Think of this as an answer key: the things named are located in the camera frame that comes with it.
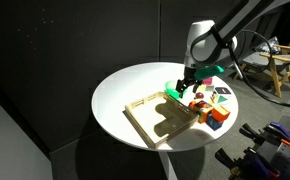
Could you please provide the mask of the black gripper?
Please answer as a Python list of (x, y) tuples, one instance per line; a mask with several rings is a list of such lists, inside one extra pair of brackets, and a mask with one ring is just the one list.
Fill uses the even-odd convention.
[(187, 87), (193, 85), (192, 92), (196, 93), (198, 87), (202, 85), (202, 81), (199, 81), (195, 78), (195, 68), (184, 68), (184, 78), (182, 80), (178, 80), (176, 84), (176, 91), (179, 94), (179, 97), (182, 98), (184, 91)]

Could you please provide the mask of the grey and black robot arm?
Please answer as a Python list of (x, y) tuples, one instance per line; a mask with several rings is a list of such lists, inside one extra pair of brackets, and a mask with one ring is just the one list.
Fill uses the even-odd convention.
[(290, 0), (239, 0), (219, 22), (194, 22), (188, 32), (184, 58), (184, 78), (178, 80), (176, 91), (183, 97), (189, 86), (196, 90), (204, 79), (224, 72), (216, 62), (227, 57), (226, 49), (234, 50), (234, 39), (259, 16)]

